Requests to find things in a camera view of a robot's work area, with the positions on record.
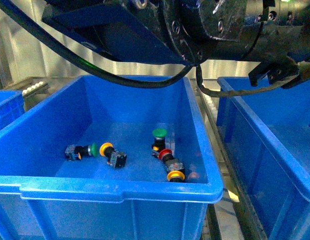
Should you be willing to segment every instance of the blue plastic bin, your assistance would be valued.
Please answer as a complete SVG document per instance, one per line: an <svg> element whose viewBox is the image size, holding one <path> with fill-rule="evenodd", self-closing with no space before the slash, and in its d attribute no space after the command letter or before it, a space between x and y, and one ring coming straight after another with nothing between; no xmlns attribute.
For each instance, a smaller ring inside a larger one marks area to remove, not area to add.
<svg viewBox="0 0 310 240"><path fill-rule="evenodd" d="M162 81L165 77L133 77ZM168 182L151 156L155 128L186 168ZM127 155L66 161L69 144ZM0 131L0 235L6 240L198 240L222 180L189 80L137 89L83 76Z"/></svg>
<svg viewBox="0 0 310 240"><path fill-rule="evenodd" d="M0 90L0 130L24 113L21 91Z"/></svg>
<svg viewBox="0 0 310 240"><path fill-rule="evenodd" d="M218 82L253 89L247 78ZM221 98L217 125L269 240L310 240L310 81Z"/></svg>

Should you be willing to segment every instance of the green push button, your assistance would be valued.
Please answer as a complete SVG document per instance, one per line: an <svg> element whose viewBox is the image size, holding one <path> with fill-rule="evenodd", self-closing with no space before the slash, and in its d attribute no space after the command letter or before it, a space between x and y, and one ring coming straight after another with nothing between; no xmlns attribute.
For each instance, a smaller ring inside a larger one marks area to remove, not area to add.
<svg viewBox="0 0 310 240"><path fill-rule="evenodd" d="M162 138L166 137L166 135L167 135L166 129L157 128L157 129L153 130L153 136L155 138L162 139Z"/></svg>
<svg viewBox="0 0 310 240"><path fill-rule="evenodd" d="M94 157L97 157L99 152L97 144L93 143L90 147L90 151Z"/></svg>

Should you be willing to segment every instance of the screw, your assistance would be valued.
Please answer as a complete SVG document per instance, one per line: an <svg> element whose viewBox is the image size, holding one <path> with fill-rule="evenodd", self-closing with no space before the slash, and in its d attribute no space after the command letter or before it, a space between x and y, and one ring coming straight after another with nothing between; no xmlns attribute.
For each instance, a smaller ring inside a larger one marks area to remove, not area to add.
<svg viewBox="0 0 310 240"><path fill-rule="evenodd" d="M176 33L176 34L179 34L179 31L180 31L180 24L179 24L179 21L173 21L173 25L172 25L172 28L173 28L173 32Z"/></svg>
<svg viewBox="0 0 310 240"><path fill-rule="evenodd" d="M221 33L224 30L224 23L222 20L218 22L218 31Z"/></svg>
<svg viewBox="0 0 310 240"><path fill-rule="evenodd" d="M133 3L137 9L141 10L147 6L148 0L133 0Z"/></svg>
<svg viewBox="0 0 310 240"><path fill-rule="evenodd" d="M197 53L197 57L198 57L198 59L199 60L202 60L203 59L203 52L202 51L199 51L198 53Z"/></svg>
<svg viewBox="0 0 310 240"><path fill-rule="evenodd" d="M268 20L273 20L273 19L274 19L274 14L270 13L270 14L268 15Z"/></svg>

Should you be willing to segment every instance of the bin floor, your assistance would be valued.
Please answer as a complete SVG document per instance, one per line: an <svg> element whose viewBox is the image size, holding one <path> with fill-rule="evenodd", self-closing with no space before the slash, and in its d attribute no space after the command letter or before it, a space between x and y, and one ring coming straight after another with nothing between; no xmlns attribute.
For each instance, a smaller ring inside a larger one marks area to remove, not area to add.
<svg viewBox="0 0 310 240"><path fill-rule="evenodd" d="M64 163L55 176L59 178L166 182L167 172L164 164L151 156L151 144L154 141L152 131L156 128L167 129L169 135L166 137L166 146L174 151L173 124L93 122L78 142L69 144L85 146L95 142L101 146L103 143L110 142L115 149L127 154L126 166L113 168L107 165L107 158L101 155L84 157L81 161L63 159Z"/></svg>
<svg viewBox="0 0 310 240"><path fill-rule="evenodd" d="M268 127L310 174L310 127L305 125L269 125Z"/></svg>

